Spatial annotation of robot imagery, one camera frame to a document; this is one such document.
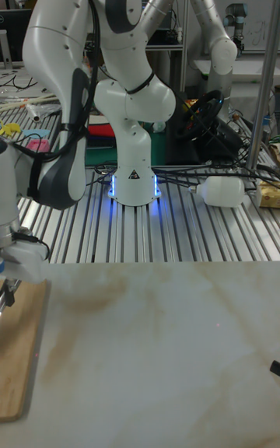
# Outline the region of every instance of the robot logo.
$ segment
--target robot logo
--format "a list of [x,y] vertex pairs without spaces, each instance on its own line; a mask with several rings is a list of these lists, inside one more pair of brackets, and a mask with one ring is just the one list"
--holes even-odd
[[133,170],[133,172],[131,173],[131,175],[128,177],[128,179],[132,179],[132,180],[137,180],[138,178],[140,178],[140,176],[136,173],[135,170]]

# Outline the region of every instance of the metal workbench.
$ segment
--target metal workbench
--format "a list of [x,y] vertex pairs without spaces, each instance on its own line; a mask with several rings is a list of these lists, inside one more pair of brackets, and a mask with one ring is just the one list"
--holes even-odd
[[[25,109],[2,120],[36,127]],[[51,130],[51,144],[58,122],[46,118],[40,126]],[[264,149],[259,159],[272,164]],[[93,168],[86,175],[88,183],[98,177]],[[161,184],[161,198],[132,208],[108,198],[108,188],[90,184],[82,200],[63,212],[19,201],[22,225],[50,246],[51,263],[280,260],[280,210],[258,208],[254,192],[239,208],[213,208],[185,187]]]

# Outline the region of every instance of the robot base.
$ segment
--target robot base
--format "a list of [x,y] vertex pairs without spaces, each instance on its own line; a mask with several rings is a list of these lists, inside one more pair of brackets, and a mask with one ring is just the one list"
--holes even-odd
[[150,168],[119,166],[108,196],[124,206],[145,206],[161,196],[157,176]]

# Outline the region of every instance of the pink object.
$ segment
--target pink object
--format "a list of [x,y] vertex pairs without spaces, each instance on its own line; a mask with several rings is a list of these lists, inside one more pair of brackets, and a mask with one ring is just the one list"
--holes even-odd
[[49,152],[50,151],[50,143],[47,140],[47,138],[32,138],[30,142],[28,142],[27,146],[28,149],[31,149],[31,151],[35,152]]

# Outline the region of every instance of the marble table surface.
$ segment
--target marble table surface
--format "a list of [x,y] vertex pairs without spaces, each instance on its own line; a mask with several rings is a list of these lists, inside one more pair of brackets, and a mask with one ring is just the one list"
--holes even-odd
[[1,446],[279,448],[279,272],[50,265],[24,414]]

